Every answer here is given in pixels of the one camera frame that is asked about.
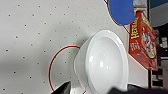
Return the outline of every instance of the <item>white surface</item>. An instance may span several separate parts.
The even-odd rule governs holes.
[[[75,71],[87,92],[106,94],[111,87],[127,90],[128,59],[119,37],[103,30],[88,39],[75,58]]]
[[[163,88],[168,90],[168,68],[163,68]]]
[[[151,25],[153,27],[164,25],[168,22],[168,3],[150,9]]]
[[[1,0],[0,11],[1,94],[51,93],[48,68],[56,52],[81,46],[100,30],[115,30],[128,50],[128,34],[113,22],[103,0]],[[77,52],[66,49],[54,60],[54,89],[71,80],[71,94],[84,92],[70,67]],[[147,86],[147,71],[132,58],[129,65],[129,82]]]

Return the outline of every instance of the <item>red circle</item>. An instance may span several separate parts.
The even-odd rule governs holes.
[[[66,47],[62,48],[61,50],[59,50],[59,51],[55,54],[55,56],[53,57],[53,59],[52,59],[52,61],[51,61],[51,63],[50,63],[49,72],[48,72],[48,78],[49,78],[49,84],[50,84],[50,87],[51,87],[52,91],[54,91],[54,89],[53,89],[52,84],[51,84],[50,74],[51,74],[51,66],[52,66],[52,64],[53,64],[53,61],[54,61],[54,59],[57,57],[57,55],[58,55],[61,51],[63,51],[64,49],[67,49],[67,48],[72,48],[72,47],[75,47],[75,48],[79,48],[79,49],[80,49],[80,47],[78,47],[78,46],[66,46]]]

